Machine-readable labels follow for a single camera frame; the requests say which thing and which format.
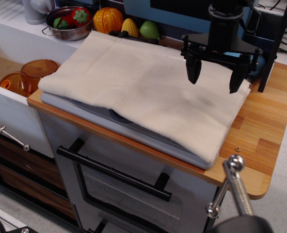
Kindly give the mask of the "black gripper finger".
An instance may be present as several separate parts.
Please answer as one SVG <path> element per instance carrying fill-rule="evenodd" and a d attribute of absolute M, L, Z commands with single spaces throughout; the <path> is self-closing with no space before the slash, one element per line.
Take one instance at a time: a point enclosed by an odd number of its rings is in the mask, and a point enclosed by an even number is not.
<path fill-rule="evenodd" d="M 194 54 L 188 53 L 186 57 L 186 68 L 188 79 L 192 84 L 196 84 L 200 72 L 201 72 L 202 62 Z"/>
<path fill-rule="evenodd" d="M 229 84 L 230 94 L 236 93 L 238 91 L 245 77 L 246 77 L 246 65 L 245 64 L 236 65 L 233 69 L 230 78 L 230 84 Z"/>

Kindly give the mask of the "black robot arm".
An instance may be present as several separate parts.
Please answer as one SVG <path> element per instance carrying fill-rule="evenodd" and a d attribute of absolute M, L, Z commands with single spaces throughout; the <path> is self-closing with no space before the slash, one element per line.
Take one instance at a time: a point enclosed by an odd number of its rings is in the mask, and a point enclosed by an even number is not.
<path fill-rule="evenodd" d="M 256 71 L 263 50 L 243 41 L 239 27 L 243 27 L 244 7 L 254 9 L 250 0 L 214 0 L 208 8 L 210 28 L 204 34 L 182 35 L 181 55 L 186 61 L 188 79 L 195 84 L 202 61 L 217 63 L 232 69 L 230 93 L 236 93 L 247 74 Z"/>

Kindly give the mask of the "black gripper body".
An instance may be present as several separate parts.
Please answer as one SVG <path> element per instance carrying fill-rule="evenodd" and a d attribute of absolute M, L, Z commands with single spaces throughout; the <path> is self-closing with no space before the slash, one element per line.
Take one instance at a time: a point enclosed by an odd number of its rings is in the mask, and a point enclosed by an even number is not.
<path fill-rule="evenodd" d="M 243 41 L 237 35 L 229 39 L 221 35 L 217 36 L 216 40 L 210 40 L 209 36 L 209 33 L 183 34 L 181 55 L 184 59 L 186 60 L 187 54 L 191 53 L 201 61 L 230 67 L 245 64 L 248 73 L 256 71 L 262 49 Z"/>

